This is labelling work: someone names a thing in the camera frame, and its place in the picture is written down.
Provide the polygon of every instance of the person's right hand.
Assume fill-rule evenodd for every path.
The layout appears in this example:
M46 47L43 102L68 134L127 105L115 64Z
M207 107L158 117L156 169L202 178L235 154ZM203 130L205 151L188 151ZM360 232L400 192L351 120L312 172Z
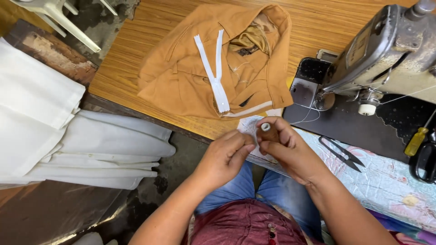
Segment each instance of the person's right hand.
M260 152L273 156L287 171L287 173L302 185L316 184L324 177L333 175L319 156L307 145L287 121L278 116L265 117L258 121L256 127L262 123L271 123L279 132L280 143L262 141L257 137Z

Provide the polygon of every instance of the blue jeans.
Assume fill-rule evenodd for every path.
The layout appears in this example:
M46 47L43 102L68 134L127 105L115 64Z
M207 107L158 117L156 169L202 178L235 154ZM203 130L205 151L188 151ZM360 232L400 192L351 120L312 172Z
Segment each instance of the blue jeans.
M252 163L245 161L236 177L206 196L195 209L202 214L235 200L256 199L270 203L290 213L301 229L312 238L322 241L321 218L306 188L294 179L267 170L257 191L263 198L255 197Z

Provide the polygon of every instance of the white zipper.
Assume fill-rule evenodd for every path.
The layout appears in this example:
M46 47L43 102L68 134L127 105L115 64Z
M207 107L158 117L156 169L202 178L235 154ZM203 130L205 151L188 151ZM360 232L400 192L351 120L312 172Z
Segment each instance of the white zipper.
M209 81L212 86L212 91L214 93L214 97L217 103L218 111L220 113L227 112L230 110L230 105L228 104L227 95L225 94L224 88L221 84L221 76L222 76L222 68L221 68L221 48L222 48L222 35L224 33L224 29L218 32L217 38L217 48L216 48L216 77L212 72L211 66L209 64L206 52L204 51L203 43L201 42L200 35L194 37L195 44L197 45L198 50L200 51L201 61L203 62L204 69L206 70L206 74L209 77Z

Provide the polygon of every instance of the chair leg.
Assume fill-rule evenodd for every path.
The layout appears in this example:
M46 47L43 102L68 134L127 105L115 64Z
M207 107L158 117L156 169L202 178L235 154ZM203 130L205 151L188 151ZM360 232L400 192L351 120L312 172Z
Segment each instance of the chair leg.
M52 17L56 22L63 26L69 33L73 34L77 39L79 39L83 44L88 46L92 51L98 52L101 48L95 44L83 31L81 31L77 26L75 26L63 13L56 8L45 9L48 15Z
M117 12L113 7L106 1L106 0L100 0L111 12L113 15L118 16Z
M68 1L66 0L64 6L73 14L78 15L79 11Z
M47 15L35 12L41 19L43 19L49 26L51 26L57 33L59 33L61 36L66 37L67 34L58 26L55 22L53 22Z

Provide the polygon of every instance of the thread spool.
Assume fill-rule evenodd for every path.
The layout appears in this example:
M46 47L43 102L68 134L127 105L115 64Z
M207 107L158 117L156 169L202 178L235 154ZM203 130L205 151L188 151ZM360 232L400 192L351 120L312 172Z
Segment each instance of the thread spool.
M274 124L262 123L257 129L257 136L262 140L280 143L279 133Z

